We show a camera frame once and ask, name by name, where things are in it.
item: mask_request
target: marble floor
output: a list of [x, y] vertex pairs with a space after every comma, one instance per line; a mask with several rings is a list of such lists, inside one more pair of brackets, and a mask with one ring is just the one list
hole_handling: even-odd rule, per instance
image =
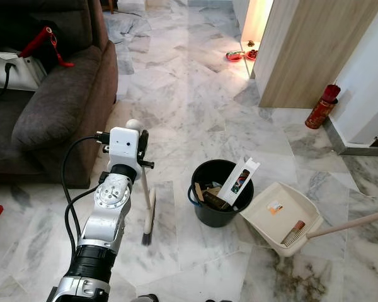
[[[151, 3], [145, 13], [105, 14], [120, 76], [107, 128], [144, 122], [157, 191], [153, 243], [144, 247], [145, 202], [135, 184], [110, 301], [156, 293], [161, 302], [378, 302], [378, 222], [315, 238], [280, 260], [241, 216], [224, 228], [198, 221], [186, 191], [205, 160], [252, 156], [261, 162], [255, 194], [289, 184], [329, 227], [378, 211], [378, 158], [337, 156], [323, 129], [304, 126], [309, 110], [258, 107], [244, 62], [224, 60], [239, 48], [231, 10]], [[99, 153], [93, 184], [105, 164]], [[59, 185], [0, 186], [0, 302], [46, 301], [58, 284], [70, 257], [65, 203]], [[91, 196], [76, 205], [82, 221], [91, 208]]]

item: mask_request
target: dustpan handle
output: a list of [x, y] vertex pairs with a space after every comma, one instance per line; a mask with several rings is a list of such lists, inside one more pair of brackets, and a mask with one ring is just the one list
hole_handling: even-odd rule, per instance
[[377, 220], [378, 220], [378, 213], [371, 214], [371, 215], [368, 215], [368, 216], [365, 216], [365, 217], [361, 217], [361, 218], [354, 219], [352, 221], [346, 222], [343, 225], [339, 225], [339, 226], [336, 226], [336, 227], [333, 226], [331, 228], [327, 228], [326, 230], [309, 233], [309, 234], [307, 234], [307, 238], [322, 236], [322, 235], [325, 235], [325, 234], [345, 230], [346, 228], [353, 228], [353, 227], [357, 227], [359, 225], [364, 225], [366, 223], [370, 223], [370, 222], [377, 221]]

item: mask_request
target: white bag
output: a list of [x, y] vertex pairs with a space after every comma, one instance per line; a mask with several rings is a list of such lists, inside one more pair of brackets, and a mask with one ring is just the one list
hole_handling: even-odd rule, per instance
[[6, 82], [7, 63], [14, 64], [9, 71], [8, 89], [36, 91], [47, 75], [38, 59], [20, 58], [15, 53], [0, 52], [0, 88]]

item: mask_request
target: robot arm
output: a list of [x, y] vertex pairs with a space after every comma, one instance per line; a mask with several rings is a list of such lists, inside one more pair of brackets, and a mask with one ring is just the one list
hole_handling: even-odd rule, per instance
[[110, 133], [100, 133], [101, 143], [106, 144], [104, 152], [110, 156], [109, 174], [94, 193], [94, 210], [78, 240], [70, 268], [47, 302], [108, 301], [111, 269], [130, 210], [133, 183], [142, 176], [142, 167], [154, 167], [154, 163], [142, 160], [148, 132], [144, 130], [140, 137], [139, 131], [115, 127]]

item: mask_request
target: sofa armrest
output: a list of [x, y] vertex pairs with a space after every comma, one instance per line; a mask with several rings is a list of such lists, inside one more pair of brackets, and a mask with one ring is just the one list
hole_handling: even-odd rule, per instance
[[30, 99], [16, 122], [12, 144], [22, 150], [63, 142], [78, 128], [101, 62], [101, 50], [90, 46], [55, 67]]

